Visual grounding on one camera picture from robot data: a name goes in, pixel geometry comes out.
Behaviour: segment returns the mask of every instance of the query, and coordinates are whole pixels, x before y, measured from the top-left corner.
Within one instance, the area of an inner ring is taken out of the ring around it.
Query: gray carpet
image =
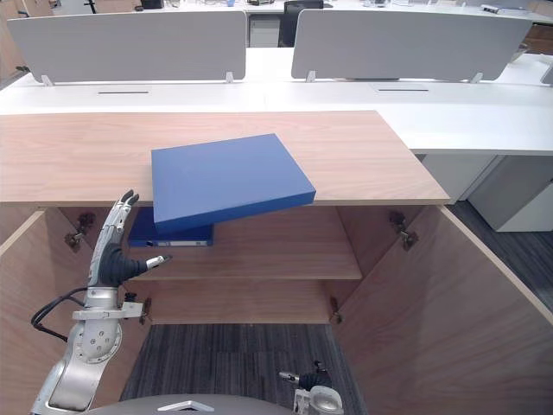
[[[495,232],[467,201],[449,209],[553,310],[553,232]]]
[[[278,372],[313,372],[314,360],[325,363],[345,413],[367,414],[326,324],[152,326],[121,400],[164,393],[224,393],[291,408],[294,387]]]

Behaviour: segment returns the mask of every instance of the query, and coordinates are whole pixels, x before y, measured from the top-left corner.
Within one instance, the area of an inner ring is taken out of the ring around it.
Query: white desk
[[[325,3],[332,4],[333,8],[330,10],[367,10],[363,6],[363,2],[360,0],[327,0]],[[207,1],[207,3],[196,3],[194,0],[187,0],[181,2],[178,8],[165,7],[159,10],[146,10],[150,13],[159,13],[165,11],[178,11],[178,10],[220,10],[220,9],[239,9],[248,14],[282,14],[284,12],[284,1],[276,0],[273,4],[264,4],[260,6],[254,6],[248,4],[246,0],[237,0],[233,8],[229,8],[226,5],[226,1]],[[446,14],[464,14],[470,16],[497,16],[497,17],[509,17],[509,18],[522,18],[532,20],[533,22],[553,23],[553,18],[539,15],[538,13],[528,13],[524,16],[506,16],[506,15],[494,15],[482,11],[480,7],[460,7],[450,4],[411,4],[409,6],[401,6],[398,4],[389,4],[384,10],[389,11],[410,11],[414,13],[446,13]]]
[[[547,65],[535,55],[522,56],[494,82],[405,81],[428,91],[381,92],[379,82],[292,80],[291,54],[247,49],[246,77],[233,84],[45,87],[27,75],[0,92],[0,114],[377,110],[416,153],[553,155],[553,88],[539,83]],[[128,91],[148,93],[113,93]]]

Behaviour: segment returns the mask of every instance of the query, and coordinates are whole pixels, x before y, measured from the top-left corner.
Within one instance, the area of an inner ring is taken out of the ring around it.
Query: cabinet hinge
[[[401,212],[390,212],[389,220],[391,225],[396,230],[396,233],[401,238],[404,250],[409,251],[409,249],[411,249],[411,247],[418,241],[418,235],[415,232],[407,231],[407,226],[405,225],[405,215]]]
[[[143,313],[140,319],[138,320],[138,322],[141,323],[142,325],[146,323],[146,317],[149,316],[149,309],[151,308],[151,306],[152,306],[152,299],[148,297],[144,301]]]
[[[80,249],[80,240],[86,235],[92,225],[94,225],[96,215],[91,212],[85,212],[80,214],[77,220],[79,221],[79,225],[76,229],[77,232],[68,233],[64,238],[66,244],[69,245],[73,252],[77,252]]]
[[[336,324],[340,324],[344,321],[344,317],[339,312],[338,300],[336,297],[330,297],[330,309],[332,310],[332,315],[330,316],[330,321],[336,321]]]

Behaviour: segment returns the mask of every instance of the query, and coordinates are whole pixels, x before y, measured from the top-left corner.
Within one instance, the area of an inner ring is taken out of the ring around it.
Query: wooden countertop
[[[88,113],[0,117],[0,202],[152,202],[150,151],[275,132],[317,189],[315,204],[443,204],[448,195],[370,112]]]

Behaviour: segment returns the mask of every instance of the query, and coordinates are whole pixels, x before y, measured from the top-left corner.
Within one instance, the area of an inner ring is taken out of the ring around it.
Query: black cable
[[[77,299],[75,297],[72,297],[72,295],[77,293],[77,292],[86,291],[86,290],[88,290],[88,287],[75,288],[74,290],[70,290],[67,294],[64,294],[63,296],[57,297],[55,300],[51,301],[50,303],[48,303],[44,307],[42,307],[40,310],[38,310],[31,317],[31,324],[33,325],[33,327],[35,329],[37,329],[39,331],[42,331],[44,333],[48,333],[49,335],[53,335],[54,337],[57,337],[58,339],[61,339],[64,342],[67,342],[67,337],[66,336],[61,335],[60,333],[57,333],[57,332],[55,332],[51,329],[48,329],[48,328],[44,327],[41,324],[41,321],[44,317],[46,317],[50,313],[50,311],[55,309],[58,306],[58,304],[60,304],[61,302],[65,301],[65,300],[71,300],[71,301],[73,301],[74,303],[76,303],[80,306],[84,306],[85,304],[82,301],[80,301],[79,299]]]

